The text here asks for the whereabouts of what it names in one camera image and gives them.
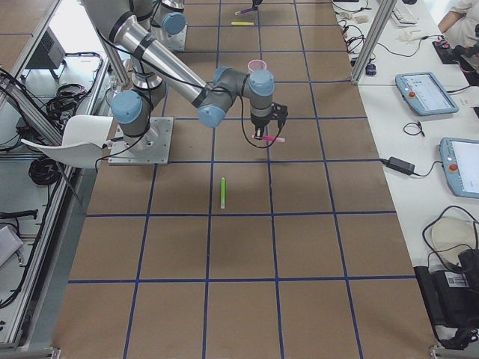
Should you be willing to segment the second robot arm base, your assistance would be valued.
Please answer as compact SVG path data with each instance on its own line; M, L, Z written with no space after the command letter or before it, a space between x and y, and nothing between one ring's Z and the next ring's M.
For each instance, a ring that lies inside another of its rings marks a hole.
M184 1L129 1L138 22L172 52L183 52L187 24Z

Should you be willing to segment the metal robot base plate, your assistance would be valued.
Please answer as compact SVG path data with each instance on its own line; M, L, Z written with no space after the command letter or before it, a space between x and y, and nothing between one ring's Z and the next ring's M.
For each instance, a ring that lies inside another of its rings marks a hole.
M134 138L125 137L117 125L115 137L123 137L112 145L113 156L108 157L110 165L166 165L169 160L171 137L173 133L173 117L152 117L150 129L131 149Z

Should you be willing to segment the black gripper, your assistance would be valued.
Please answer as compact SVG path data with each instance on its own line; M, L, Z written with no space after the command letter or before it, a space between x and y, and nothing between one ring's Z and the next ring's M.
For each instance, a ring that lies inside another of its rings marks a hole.
M255 114L251 114L250 118L251 122L256 126L254 136L262 138L264 136L265 126L267 126L270 122L270 115L257 116Z

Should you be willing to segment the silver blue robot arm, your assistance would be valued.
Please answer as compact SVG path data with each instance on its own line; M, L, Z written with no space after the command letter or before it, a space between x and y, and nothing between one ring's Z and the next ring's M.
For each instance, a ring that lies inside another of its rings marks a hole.
M184 64L151 31L159 24L151 1L84 1L83 6L99 36L112 46L121 46L141 65L152 69L196 109L208 127L218 126L237 99L249 99L253 138L261 140L274 120L284 127L287 107L273 101L275 80L267 69L243 73L218 67L211 84Z

